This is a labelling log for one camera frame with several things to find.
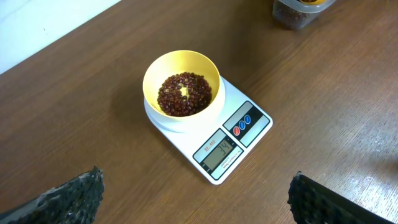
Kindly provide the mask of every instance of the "scale platform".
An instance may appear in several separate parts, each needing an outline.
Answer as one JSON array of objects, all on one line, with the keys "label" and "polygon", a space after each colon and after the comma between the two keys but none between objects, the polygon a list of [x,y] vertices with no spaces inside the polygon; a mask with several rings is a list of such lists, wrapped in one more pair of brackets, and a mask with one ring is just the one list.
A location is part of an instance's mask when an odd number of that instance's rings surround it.
[{"label": "scale platform", "polygon": [[199,132],[178,133],[149,119],[166,138],[212,183],[221,184],[268,132],[273,122],[250,98],[222,78],[225,103],[215,121]]}]

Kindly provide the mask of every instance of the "wood grain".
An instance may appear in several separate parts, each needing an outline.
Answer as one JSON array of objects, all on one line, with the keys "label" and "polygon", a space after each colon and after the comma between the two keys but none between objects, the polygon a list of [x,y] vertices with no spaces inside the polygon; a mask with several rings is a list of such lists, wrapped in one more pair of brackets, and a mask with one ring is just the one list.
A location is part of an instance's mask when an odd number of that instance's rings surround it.
[{"label": "wood grain", "polygon": [[[122,1],[0,76],[0,212],[93,165],[96,223],[293,223],[298,171],[398,223],[398,2],[338,1],[298,32],[270,0]],[[153,127],[142,79],[201,52],[274,119],[221,186]]]}]

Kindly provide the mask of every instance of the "bowl rim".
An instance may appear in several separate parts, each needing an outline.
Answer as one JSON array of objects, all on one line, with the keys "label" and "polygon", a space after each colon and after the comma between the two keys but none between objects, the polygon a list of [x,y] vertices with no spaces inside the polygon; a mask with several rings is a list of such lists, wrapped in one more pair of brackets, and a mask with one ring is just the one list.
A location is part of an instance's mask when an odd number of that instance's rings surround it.
[{"label": "bowl rim", "polygon": [[[144,91],[144,82],[145,82],[145,77],[146,77],[146,74],[147,74],[147,72],[148,72],[148,69],[149,69],[158,59],[160,59],[161,57],[163,57],[163,56],[165,56],[165,55],[167,55],[167,54],[175,53],[175,52],[191,52],[191,53],[195,53],[195,54],[201,55],[202,57],[205,57],[207,60],[209,60],[209,62],[216,68],[217,75],[218,75],[218,83],[219,83],[219,84],[218,84],[218,89],[217,89],[216,96],[214,97],[214,100],[213,100],[212,102],[210,102],[210,104],[209,104],[205,109],[203,109],[202,111],[200,111],[199,113],[195,113],[195,114],[193,114],[193,115],[188,115],[188,116],[182,116],[182,117],[170,116],[170,115],[167,115],[167,114],[160,113],[155,107],[152,106],[151,103],[149,103],[149,102],[147,101],[146,94],[145,94],[145,91]],[[216,66],[216,65],[214,64],[214,62],[213,62],[212,60],[210,60],[210,58],[208,58],[206,55],[203,55],[203,54],[201,54],[201,53],[199,53],[199,52],[196,52],[196,51],[193,51],[193,50],[174,50],[174,51],[167,52],[166,54],[161,55],[160,57],[158,57],[156,60],[154,60],[154,61],[149,65],[149,67],[148,67],[147,70],[145,71],[144,79],[143,79],[143,81],[142,81],[142,84],[143,84],[143,85],[142,85],[142,91],[144,92],[144,98],[145,98],[145,100],[148,102],[149,106],[152,107],[152,109],[154,109],[158,114],[160,114],[160,115],[162,115],[162,116],[165,116],[165,117],[167,117],[167,118],[176,119],[176,120],[190,119],[190,118],[195,118],[195,117],[197,117],[197,116],[199,116],[199,115],[202,115],[203,112],[204,112],[207,108],[209,108],[210,105],[212,105],[212,103],[216,100],[216,97],[218,96],[218,93],[220,92],[221,82],[222,82],[222,80],[221,80],[221,75],[220,75],[220,72],[218,71],[217,66]]]}]

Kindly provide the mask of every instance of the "black textured object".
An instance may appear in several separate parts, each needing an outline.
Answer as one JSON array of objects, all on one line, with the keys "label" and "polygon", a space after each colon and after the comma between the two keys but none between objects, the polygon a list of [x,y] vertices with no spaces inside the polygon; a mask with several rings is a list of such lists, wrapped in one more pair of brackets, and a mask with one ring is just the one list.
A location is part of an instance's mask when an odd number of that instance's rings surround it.
[{"label": "black textured object", "polygon": [[393,224],[298,172],[290,183],[290,210],[298,224]]},{"label": "black textured object", "polygon": [[94,167],[36,199],[0,214],[0,224],[93,223],[103,192],[103,171]]}]

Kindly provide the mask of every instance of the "transparent container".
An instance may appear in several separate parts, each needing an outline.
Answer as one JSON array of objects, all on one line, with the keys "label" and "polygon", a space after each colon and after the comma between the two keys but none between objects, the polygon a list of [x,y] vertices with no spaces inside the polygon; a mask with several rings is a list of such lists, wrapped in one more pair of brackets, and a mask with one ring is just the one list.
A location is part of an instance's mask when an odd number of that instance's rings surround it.
[{"label": "transparent container", "polygon": [[299,30],[335,2],[336,0],[326,0],[324,3],[311,5],[301,3],[299,0],[275,0],[272,14],[275,20],[289,29]]}]

